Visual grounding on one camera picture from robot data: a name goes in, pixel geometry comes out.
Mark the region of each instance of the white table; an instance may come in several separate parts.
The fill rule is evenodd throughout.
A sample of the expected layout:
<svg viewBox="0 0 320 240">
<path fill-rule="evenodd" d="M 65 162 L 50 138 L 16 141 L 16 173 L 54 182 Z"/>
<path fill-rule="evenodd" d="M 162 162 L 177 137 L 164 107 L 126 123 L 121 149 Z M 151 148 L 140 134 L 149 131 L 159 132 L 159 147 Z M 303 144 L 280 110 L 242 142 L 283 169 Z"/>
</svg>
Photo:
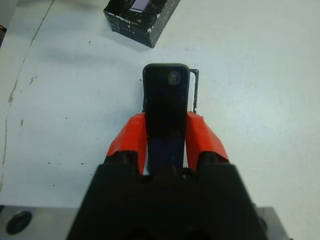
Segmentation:
<svg viewBox="0 0 320 240">
<path fill-rule="evenodd" d="M 181 0 L 154 49 L 111 32 L 107 2 L 18 3 L 0 50 L 0 202 L 79 206 L 142 109 L 143 67 L 177 62 L 200 70 L 198 113 L 253 201 L 319 239 L 320 2 Z"/>
</svg>

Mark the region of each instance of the dark spot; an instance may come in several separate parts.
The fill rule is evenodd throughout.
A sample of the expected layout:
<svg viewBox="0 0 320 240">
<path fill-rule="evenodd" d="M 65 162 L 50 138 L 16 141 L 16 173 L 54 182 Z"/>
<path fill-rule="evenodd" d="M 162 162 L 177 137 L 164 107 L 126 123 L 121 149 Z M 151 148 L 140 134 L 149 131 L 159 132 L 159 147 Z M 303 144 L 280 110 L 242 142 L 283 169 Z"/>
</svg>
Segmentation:
<svg viewBox="0 0 320 240">
<path fill-rule="evenodd" d="M 31 222 L 32 214 L 28 211 L 17 213 L 6 225 L 6 232 L 15 235 L 22 232 Z"/>
</svg>

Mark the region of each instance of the table surface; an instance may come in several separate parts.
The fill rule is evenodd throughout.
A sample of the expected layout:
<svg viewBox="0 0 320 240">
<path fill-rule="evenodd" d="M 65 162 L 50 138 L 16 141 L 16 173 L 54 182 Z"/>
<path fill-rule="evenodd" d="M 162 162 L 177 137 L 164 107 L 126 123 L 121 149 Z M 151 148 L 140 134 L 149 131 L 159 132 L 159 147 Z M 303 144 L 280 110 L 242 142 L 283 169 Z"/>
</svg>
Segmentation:
<svg viewBox="0 0 320 240">
<path fill-rule="evenodd" d="M 184 63 L 252 200 L 318 239 L 320 1 L 182 0 L 154 49 L 112 32 L 107 2 L 17 4 L 0 49 L 0 203 L 79 206 L 142 110 L 143 67 Z"/>
</svg>

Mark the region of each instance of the black object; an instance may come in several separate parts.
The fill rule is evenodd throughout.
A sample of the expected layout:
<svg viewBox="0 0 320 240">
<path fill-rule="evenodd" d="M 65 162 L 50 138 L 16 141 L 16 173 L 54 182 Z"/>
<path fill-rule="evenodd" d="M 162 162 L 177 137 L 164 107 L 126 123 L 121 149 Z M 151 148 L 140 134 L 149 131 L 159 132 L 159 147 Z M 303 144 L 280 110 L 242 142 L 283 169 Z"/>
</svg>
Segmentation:
<svg viewBox="0 0 320 240">
<path fill-rule="evenodd" d="M 143 69 L 148 170 L 183 167 L 190 70 L 183 64 L 149 64 Z"/>
<path fill-rule="evenodd" d="M 167 165 L 149 176 L 134 168 L 98 167 L 68 240 L 267 239 L 233 165 L 206 163 L 197 172 Z"/>
<path fill-rule="evenodd" d="M 22 211 L 13 216 L 6 226 L 6 232 L 10 235 L 22 232 L 31 222 L 32 214 L 29 211 Z"/>
<path fill-rule="evenodd" d="M 112 31 L 155 47 L 180 0 L 110 0 L 104 14 Z"/>
</svg>

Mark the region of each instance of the stain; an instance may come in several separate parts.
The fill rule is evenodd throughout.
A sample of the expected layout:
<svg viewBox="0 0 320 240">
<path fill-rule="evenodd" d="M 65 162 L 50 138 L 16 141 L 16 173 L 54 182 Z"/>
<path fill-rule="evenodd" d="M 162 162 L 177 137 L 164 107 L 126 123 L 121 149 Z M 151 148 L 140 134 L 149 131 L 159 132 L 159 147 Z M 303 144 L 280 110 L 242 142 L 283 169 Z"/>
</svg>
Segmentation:
<svg viewBox="0 0 320 240">
<path fill-rule="evenodd" d="M 9 99 L 8 99 L 8 103 L 10 103 L 10 104 L 11 104 L 12 101 L 14 100 L 14 92 L 15 92 L 15 90 L 16 90 L 17 84 L 18 84 L 18 78 L 15 80 L 13 89 L 12 89 L 11 94 L 10 94 Z"/>
<path fill-rule="evenodd" d="M 5 117 L 5 127 L 4 127 L 4 149 L 3 149 L 3 157 L 2 157 L 2 173 L 1 173 L 1 182 L 0 182 L 0 192 L 2 190 L 2 183 L 4 181 L 4 170 L 5 170 L 5 161 L 6 161 L 6 153 L 7 153 L 7 128 L 8 116 Z"/>
<path fill-rule="evenodd" d="M 54 1 L 55 1 L 55 0 L 52 0 L 52 2 L 50 3 L 50 6 L 49 6 L 49 8 L 48 8 L 48 10 L 45 12 L 44 17 L 42 18 L 42 21 L 40 22 L 40 25 L 39 25 L 39 27 L 37 28 L 37 30 L 36 30 L 36 32 L 35 32 L 32 40 L 31 40 L 31 42 L 30 42 L 30 47 L 32 46 L 32 43 L 34 42 L 34 40 L 35 40 L 35 38 L 36 38 L 36 36 L 37 36 L 37 34 L 38 34 L 38 32 L 39 32 L 42 24 L 44 23 L 44 20 L 45 20 L 45 18 L 46 18 L 46 16 L 47 16 L 48 12 L 50 11 L 52 5 L 54 4 Z"/>
<path fill-rule="evenodd" d="M 32 77 L 31 78 L 31 81 L 30 81 L 30 83 L 29 83 L 29 86 L 34 82 L 34 79 L 36 79 L 38 76 L 34 76 L 34 77 Z"/>
</svg>

